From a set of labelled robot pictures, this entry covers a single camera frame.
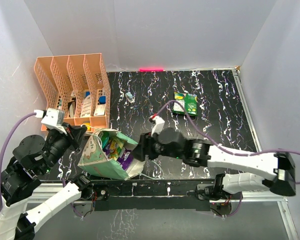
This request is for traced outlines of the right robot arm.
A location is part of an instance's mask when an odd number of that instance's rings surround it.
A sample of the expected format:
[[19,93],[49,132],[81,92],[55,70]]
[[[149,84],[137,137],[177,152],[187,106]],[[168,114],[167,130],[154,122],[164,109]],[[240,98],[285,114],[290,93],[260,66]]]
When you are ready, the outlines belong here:
[[244,191],[270,191],[284,197],[296,195],[295,163],[288,152],[258,154],[237,150],[203,139],[188,139],[173,128],[165,128],[160,133],[141,134],[131,153],[140,162],[165,156],[181,159],[191,167],[238,171],[217,174],[213,185],[198,191],[203,199],[227,199]]

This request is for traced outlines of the green Fox's candy bag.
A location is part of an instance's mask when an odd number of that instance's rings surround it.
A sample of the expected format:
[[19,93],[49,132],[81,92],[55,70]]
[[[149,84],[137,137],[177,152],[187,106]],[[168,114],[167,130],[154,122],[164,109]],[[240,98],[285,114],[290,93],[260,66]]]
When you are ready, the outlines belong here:
[[174,102],[172,112],[175,114],[185,114],[184,109],[190,116],[197,116],[197,96],[191,93],[174,92],[174,100],[181,104],[181,106]]

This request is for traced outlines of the green illustrated paper bag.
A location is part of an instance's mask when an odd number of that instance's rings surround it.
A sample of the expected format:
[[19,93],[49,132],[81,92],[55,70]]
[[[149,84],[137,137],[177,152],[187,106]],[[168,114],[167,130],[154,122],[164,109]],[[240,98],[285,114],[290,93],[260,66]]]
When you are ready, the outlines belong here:
[[82,151],[78,166],[92,176],[109,178],[115,180],[129,180],[142,174],[144,162],[133,158],[127,170],[123,170],[117,160],[108,159],[102,149],[103,132],[109,132],[111,137],[118,137],[124,140],[124,148],[132,150],[137,142],[124,135],[118,130],[110,128],[97,128],[90,134],[88,141]]

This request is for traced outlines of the purple Fox's candy bag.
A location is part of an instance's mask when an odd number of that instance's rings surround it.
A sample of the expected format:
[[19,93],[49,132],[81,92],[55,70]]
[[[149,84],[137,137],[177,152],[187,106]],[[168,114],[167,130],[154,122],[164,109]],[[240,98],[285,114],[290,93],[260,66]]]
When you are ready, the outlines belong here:
[[128,167],[130,166],[130,164],[132,163],[133,159],[134,158],[131,155],[131,150],[123,147],[118,156],[117,162],[119,163],[121,168],[126,171],[128,169]]

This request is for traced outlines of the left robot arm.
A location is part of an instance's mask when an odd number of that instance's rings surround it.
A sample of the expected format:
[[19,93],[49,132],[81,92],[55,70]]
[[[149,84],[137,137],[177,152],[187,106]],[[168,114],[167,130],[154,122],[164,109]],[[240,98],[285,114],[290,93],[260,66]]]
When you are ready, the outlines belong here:
[[34,190],[41,185],[40,175],[47,174],[69,149],[79,151],[86,126],[63,123],[63,131],[49,129],[46,138],[33,134],[25,137],[0,174],[0,240],[32,240],[54,215],[74,201],[93,195],[93,184],[79,174],[37,207],[27,210]]

